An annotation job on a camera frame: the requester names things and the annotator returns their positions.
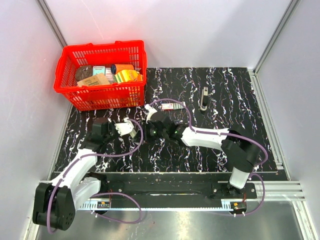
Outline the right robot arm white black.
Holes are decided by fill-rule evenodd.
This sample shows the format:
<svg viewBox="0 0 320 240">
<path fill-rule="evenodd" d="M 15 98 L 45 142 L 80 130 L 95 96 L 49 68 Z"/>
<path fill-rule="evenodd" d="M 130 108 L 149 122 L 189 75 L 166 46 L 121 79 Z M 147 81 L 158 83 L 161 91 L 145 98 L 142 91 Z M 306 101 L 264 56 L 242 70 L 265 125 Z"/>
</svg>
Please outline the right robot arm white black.
<svg viewBox="0 0 320 240">
<path fill-rule="evenodd" d="M 247 179 L 254 169 L 261 149 L 248 137 L 243 127 L 207 129 L 175 124 L 161 112 L 148 115 L 141 125 L 143 138 L 148 142 L 165 139 L 177 146 L 204 147 L 224 153 L 231 176 L 226 186 L 217 189 L 211 196 L 244 197 Z"/>
</svg>

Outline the pale green stapler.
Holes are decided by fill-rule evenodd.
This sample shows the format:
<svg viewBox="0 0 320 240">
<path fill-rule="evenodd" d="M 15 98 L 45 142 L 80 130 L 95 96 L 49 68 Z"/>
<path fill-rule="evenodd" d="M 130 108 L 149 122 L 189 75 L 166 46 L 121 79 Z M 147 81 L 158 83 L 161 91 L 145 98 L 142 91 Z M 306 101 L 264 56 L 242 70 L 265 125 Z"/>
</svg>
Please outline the pale green stapler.
<svg viewBox="0 0 320 240">
<path fill-rule="evenodd" d="M 135 130 L 133 128 L 129 135 L 131 137 L 131 140 L 134 143 L 138 143 L 140 141 L 140 131 L 139 130 Z"/>
</svg>

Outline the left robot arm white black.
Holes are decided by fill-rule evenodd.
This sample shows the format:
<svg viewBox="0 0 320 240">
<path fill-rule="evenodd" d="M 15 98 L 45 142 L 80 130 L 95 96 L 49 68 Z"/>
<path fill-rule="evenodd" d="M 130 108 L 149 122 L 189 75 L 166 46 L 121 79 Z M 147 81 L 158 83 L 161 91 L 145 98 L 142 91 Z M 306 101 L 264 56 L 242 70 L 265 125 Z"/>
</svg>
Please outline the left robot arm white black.
<svg viewBox="0 0 320 240">
<path fill-rule="evenodd" d="M 106 151 L 106 145 L 120 135 L 120 126 L 115 121 L 94 120 L 75 158 L 56 178 L 37 186 L 34 224 L 65 231 L 84 202 L 93 195 L 98 198 L 107 195 L 107 177 L 89 170 L 98 162 L 98 155 Z"/>
</svg>

